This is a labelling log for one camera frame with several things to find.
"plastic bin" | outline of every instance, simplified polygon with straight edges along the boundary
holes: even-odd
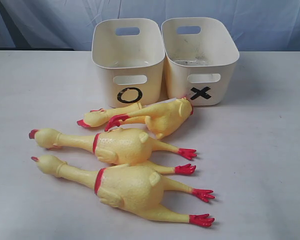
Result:
[[[165,48],[158,24],[145,18],[111,19],[94,29],[92,60],[113,108],[160,96]]]
[[[169,98],[187,96],[194,106],[219,103],[239,59],[226,27],[209,17],[172,18],[161,32]]]

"black x symbol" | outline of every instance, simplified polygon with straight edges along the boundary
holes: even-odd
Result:
[[[197,97],[201,96],[204,99],[209,99],[211,98],[211,96],[209,94],[206,93],[206,91],[209,91],[211,88],[206,86],[204,88],[202,88],[201,90],[196,89],[195,87],[191,88],[191,91],[195,93],[195,95],[193,95],[190,99],[191,100],[195,100]]]

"light blue backdrop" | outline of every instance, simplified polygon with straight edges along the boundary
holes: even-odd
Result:
[[[97,23],[211,17],[240,51],[300,51],[300,0],[1,0],[34,48],[91,49]],[[0,47],[13,45],[0,19]]]

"rubber chicken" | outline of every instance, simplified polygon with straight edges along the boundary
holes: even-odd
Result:
[[[189,223],[210,227],[215,221],[209,214],[189,215],[173,212],[161,201],[165,191],[180,191],[192,194],[208,203],[212,190],[196,189],[174,181],[147,166],[122,164],[99,171],[86,171],[52,155],[31,157],[44,174],[65,178],[94,190],[100,202],[119,208],[144,219],[161,222]]]
[[[110,111],[111,113],[116,111],[123,113],[116,113],[109,118]],[[155,103],[144,108],[140,104],[135,104],[122,109],[93,111],[86,113],[84,120],[79,120],[77,123],[83,127],[97,127],[100,126],[100,123],[104,123],[104,120],[109,119],[105,127],[106,132],[113,126],[119,127],[122,124],[146,124],[148,130],[160,140],[176,131],[192,113],[193,106],[186,97],[183,97],[170,102]]]
[[[166,167],[149,161],[152,151],[170,151],[191,160],[196,157],[195,149],[178,148],[149,137],[148,133],[138,128],[121,127],[96,135],[66,135],[52,128],[33,129],[30,139],[35,139],[40,147],[52,149],[62,146],[85,149],[94,153],[101,162],[108,164],[130,164],[149,166],[166,174],[191,175],[196,166]]]

